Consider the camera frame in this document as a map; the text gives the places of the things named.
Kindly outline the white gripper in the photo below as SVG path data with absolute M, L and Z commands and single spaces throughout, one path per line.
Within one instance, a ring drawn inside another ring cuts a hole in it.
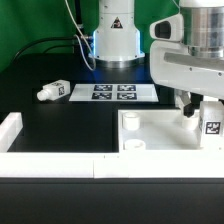
M 185 117 L 199 108 L 198 94 L 224 99 L 223 16 L 179 13 L 150 25 L 151 77 L 158 85 L 178 89 L 175 106 Z

